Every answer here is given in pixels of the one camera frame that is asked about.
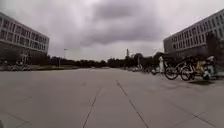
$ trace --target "overcast sky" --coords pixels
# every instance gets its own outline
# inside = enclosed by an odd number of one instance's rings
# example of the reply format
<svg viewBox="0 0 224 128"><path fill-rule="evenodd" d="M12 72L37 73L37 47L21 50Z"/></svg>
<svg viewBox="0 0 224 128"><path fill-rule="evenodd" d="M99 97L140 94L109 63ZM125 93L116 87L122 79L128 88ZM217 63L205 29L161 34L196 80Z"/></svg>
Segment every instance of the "overcast sky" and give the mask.
<svg viewBox="0 0 224 128"><path fill-rule="evenodd" d="M49 54L124 58L163 51L163 39L224 8L224 0L0 0L0 11L50 38Z"/></svg>

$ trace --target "gray building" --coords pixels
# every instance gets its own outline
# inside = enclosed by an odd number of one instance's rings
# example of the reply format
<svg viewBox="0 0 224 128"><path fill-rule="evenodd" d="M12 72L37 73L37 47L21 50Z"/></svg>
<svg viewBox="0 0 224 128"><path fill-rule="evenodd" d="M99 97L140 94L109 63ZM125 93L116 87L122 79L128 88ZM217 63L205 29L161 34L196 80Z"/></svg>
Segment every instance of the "gray building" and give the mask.
<svg viewBox="0 0 224 128"><path fill-rule="evenodd" d="M49 38L15 19L0 12L0 56L4 58L8 50L21 55L21 62L28 58L46 55Z"/></svg>
<svg viewBox="0 0 224 128"><path fill-rule="evenodd" d="M206 37L210 33L224 40L224 9L164 39L165 53L182 58L207 54ZM219 47L224 53L223 42Z"/></svg>

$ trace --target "bicycle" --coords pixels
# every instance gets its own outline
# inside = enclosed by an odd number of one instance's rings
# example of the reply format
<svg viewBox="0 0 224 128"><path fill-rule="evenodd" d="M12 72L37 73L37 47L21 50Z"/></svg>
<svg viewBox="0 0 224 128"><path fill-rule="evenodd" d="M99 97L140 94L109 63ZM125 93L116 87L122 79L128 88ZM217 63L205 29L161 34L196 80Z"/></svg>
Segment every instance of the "bicycle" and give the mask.
<svg viewBox="0 0 224 128"><path fill-rule="evenodd" d="M187 65L181 70L181 78L184 81L194 80L196 76L201 76L203 80L210 80L211 74L214 74L212 60L200 61L190 59Z"/></svg>
<svg viewBox="0 0 224 128"><path fill-rule="evenodd" d="M181 61L176 66L167 65L165 68L165 77L169 80L175 80L183 67L186 66L186 61Z"/></svg>

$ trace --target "street light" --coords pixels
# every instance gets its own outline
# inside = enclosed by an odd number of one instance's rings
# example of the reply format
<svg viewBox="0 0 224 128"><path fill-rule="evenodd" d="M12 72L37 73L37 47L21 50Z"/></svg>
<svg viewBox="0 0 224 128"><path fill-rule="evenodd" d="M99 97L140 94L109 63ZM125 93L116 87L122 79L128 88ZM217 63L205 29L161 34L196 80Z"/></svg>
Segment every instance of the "street light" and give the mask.
<svg viewBox="0 0 224 128"><path fill-rule="evenodd" d="M64 49L64 59L66 59L66 51L67 51L68 49ZM61 66L61 57L59 57L59 62L58 62L58 67L60 67Z"/></svg>

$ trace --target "pavement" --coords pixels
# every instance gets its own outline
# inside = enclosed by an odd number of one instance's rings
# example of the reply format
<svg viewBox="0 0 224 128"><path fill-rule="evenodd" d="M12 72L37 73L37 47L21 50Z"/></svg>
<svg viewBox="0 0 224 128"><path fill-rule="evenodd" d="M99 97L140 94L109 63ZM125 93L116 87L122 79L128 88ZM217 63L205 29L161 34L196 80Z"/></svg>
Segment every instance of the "pavement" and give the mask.
<svg viewBox="0 0 224 128"><path fill-rule="evenodd" d="M0 72L0 128L223 128L224 82L118 69Z"/></svg>

